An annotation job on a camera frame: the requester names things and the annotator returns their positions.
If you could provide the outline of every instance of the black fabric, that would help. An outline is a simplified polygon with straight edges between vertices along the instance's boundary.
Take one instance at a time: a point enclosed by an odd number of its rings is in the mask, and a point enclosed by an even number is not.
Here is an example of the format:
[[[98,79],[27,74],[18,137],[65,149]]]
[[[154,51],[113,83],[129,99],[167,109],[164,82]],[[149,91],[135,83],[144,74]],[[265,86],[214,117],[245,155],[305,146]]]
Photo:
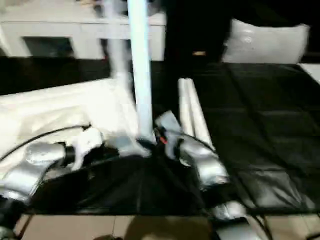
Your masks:
[[[32,213],[80,215],[201,215],[193,168],[165,158],[115,157],[47,180],[33,199]]]
[[[248,212],[320,211],[320,85],[296,65],[211,64],[191,77]]]

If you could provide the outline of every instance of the black cable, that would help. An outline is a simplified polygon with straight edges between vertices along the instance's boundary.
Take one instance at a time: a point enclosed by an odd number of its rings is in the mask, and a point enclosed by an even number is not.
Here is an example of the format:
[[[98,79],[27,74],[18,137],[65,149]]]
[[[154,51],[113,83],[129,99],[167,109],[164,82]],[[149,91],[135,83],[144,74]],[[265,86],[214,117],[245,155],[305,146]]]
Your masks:
[[[62,132],[62,131],[65,131],[65,130],[70,130],[70,129],[78,129],[78,128],[82,128],[83,130],[86,130],[90,127],[90,125],[74,125],[74,126],[67,126],[67,127],[63,127],[63,128],[59,128],[59,129],[56,129],[56,130],[52,130],[52,131],[48,131],[48,132],[44,132],[44,133],[41,133],[37,136],[34,136],[22,143],[20,143],[19,145],[15,146],[14,148],[12,148],[11,150],[9,150],[8,152],[6,152],[1,158],[0,158],[0,162],[2,162],[6,157],[8,157],[10,154],[12,154],[13,152],[17,151],[18,149],[22,148],[24,145],[27,145],[31,142],[33,142],[34,140],[37,140],[39,138],[42,138],[42,137],[45,137],[47,135],[50,135],[50,134],[54,134],[54,133],[57,133],[57,132]]]
[[[199,138],[196,138],[195,136],[191,136],[189,134],[186,134],[184,132],[181,131],[175,131],[175,130],[170,130],[170,129],[165,129],[165,132],[169,132],[169,133],[173,133],[179,136],[183,136],[183,137],[188,137],[191,138],[193,140],[195,140],[198,143],[201,143],[202,145],[204,145],[207,149],[209,149],[211,152],[213,152],[214,154],[217,154],[217,151],[215,149],[213,149],[212,146],[210,146],[208,143],[206,143],[205,141],[200,140]]]
[[[259,224],[260,228],[264,231],[266,237],[269,240],[274,240],[274,237],[272,236],[266,217],[263,215],[261,216],[261,218],[263,219],[263,223],[257,218],[257,216],[253,215],[252,218]]]

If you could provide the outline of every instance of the white surface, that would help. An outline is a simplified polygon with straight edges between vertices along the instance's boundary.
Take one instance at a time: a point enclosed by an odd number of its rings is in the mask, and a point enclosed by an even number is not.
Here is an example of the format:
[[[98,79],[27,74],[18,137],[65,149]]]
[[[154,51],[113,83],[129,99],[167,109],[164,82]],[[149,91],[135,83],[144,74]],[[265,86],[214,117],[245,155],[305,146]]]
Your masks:
[[[300,64],[300,66],[320,84],[320,64]]]
[[[145,0],[128,0],[128,11],[139,135],[149,141],[154,141],[147,2]]]
[[[57,22],[57,23],[101,23],[110,21],[129,24],[127,16],[118,15],[116,19],[96,17],[91,5],[82,5],[75,0],[30,0],[17,6],[9,6],[0,15],[0,22]],[[151,25],[165,25],[164,13],[148,18]]]

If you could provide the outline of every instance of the black surface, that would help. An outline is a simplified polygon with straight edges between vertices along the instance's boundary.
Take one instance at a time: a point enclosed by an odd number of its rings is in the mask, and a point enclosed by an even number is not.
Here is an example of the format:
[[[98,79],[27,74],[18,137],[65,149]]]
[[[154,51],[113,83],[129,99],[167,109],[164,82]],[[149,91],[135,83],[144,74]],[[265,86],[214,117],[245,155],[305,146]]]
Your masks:
[[[76,84],[110,76],[104,60],[0,57],[0,95]]]
[[[192,78],[248,213],[320,211],[319,84],[280,64],[209,64]]]

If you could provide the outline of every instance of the silver metal part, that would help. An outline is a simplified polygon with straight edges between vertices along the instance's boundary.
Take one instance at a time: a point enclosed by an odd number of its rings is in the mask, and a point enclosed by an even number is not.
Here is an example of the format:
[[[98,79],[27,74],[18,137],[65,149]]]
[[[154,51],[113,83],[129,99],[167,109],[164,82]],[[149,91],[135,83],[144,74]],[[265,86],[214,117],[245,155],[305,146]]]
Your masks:
[[[237,201],[229,201],[213,209],[214,216],[223,221],[238,219],[246,216],[246,209]]]
[[[155,124],[158,127],[163,127],[167,130],[175,131],[175,132],[181,132],[181,126],[176,119],[175,115],[171,111],[167,111],[161,116],[159,116],[155,120]],[[177,145],[179,135],[176,133],[172,133],[170,131],[165,132],[165,136],[167,139],[167,144],[165,145],[165,154],[170,159],[175,159],[176,156],[174,154],[174,149]]]
[[[180,152],[180,157],[184,162],[196,166],[201,187],[224,184],[229,181],[229,175],[219,161],[219,156],[200,142],[185,138]]]
[[[14,238],[15,234],[11,229],[8,229],[4,226],[0,226],[0,240],[10,240]]]
[[[28,146],[24,159],[2,179],[0,195],[28,204],[48,169],[65,156],[60,144],[38,142]]]
[[[261,240],[249,223],[238,223],[217,231],[221,240]]]

